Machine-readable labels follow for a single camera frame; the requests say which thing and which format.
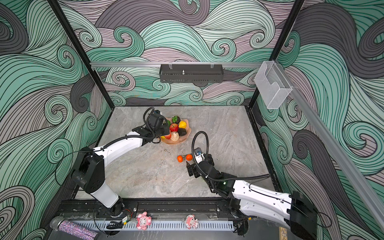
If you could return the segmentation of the red fake apple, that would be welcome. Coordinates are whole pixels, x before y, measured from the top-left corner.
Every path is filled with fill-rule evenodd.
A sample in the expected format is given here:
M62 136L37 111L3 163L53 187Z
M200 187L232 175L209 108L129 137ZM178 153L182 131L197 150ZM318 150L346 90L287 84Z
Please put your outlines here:
M173 123L170 125L170 131L171 132L177 132L179 130L179 125L176 123Z

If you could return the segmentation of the cream fake garlic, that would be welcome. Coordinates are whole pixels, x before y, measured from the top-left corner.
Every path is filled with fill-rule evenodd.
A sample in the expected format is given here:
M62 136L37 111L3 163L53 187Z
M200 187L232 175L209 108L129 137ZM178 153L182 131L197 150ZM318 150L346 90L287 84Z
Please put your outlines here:
M173 142L177 142L180 138L180 135L178 132L171 132L171 138L170 140Z

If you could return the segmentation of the dark brown mangosteen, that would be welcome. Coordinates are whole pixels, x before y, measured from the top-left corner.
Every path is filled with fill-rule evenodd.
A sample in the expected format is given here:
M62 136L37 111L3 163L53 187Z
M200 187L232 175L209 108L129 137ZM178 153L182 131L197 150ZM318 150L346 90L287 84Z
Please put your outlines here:
M172 117L172 123L173 124L179 124L180 123L180 121L181 121L181 118L179 117L179 116L173 116Z

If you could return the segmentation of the dark avocado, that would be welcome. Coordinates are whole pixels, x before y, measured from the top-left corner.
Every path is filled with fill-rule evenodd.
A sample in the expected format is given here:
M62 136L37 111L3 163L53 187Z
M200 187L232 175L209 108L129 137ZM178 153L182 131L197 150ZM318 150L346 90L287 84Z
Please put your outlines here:
M187 134L187 130L186 129L178 129L178 134L180 137L182 136L185 136Z

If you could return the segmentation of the yellow pear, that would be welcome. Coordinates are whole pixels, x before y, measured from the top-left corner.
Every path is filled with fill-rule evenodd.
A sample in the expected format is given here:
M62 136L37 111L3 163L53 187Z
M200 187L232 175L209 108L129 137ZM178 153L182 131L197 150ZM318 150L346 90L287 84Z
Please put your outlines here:
M187 127L187 123L185 121L180 121L179 122L179 128L180 129L185 129Z

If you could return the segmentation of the pink scalloped fruit bowl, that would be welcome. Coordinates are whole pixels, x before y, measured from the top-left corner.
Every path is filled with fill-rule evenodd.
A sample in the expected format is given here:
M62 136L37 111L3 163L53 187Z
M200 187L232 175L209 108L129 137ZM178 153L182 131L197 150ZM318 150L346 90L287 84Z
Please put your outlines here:
M167 118L167 121L170 125L170 133L166 136L162 136L161 142L167 145L177 145L185 142L192 132L192 129L189 126L189 121L187 119L181 119L178 123L176 132L174 132L176 127L172 126L172 124L174 124L172 118Z

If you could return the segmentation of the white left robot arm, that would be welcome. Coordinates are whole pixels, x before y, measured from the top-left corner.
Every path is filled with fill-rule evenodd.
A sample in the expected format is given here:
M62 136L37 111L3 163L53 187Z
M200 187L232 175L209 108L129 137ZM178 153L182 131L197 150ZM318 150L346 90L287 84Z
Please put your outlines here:
M167 123L151 128L141 126L101 147L94 149L85 147L80 150L70 171L71 179L84 192L99 201L111 217L117 218L123 213L124 204L122 198L106 183L105 167L129 151L169 133Z

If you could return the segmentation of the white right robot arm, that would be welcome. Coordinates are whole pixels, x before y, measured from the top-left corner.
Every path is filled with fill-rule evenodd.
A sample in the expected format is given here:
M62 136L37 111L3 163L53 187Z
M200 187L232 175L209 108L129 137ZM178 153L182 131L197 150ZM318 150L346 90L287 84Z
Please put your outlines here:
M212 193L230 200L234 216L260 217L278 223L303 240L317 239L318 211L302 193L270 191L235 176L221 173L210 156L197 155L187 162L190 176L202 177Z

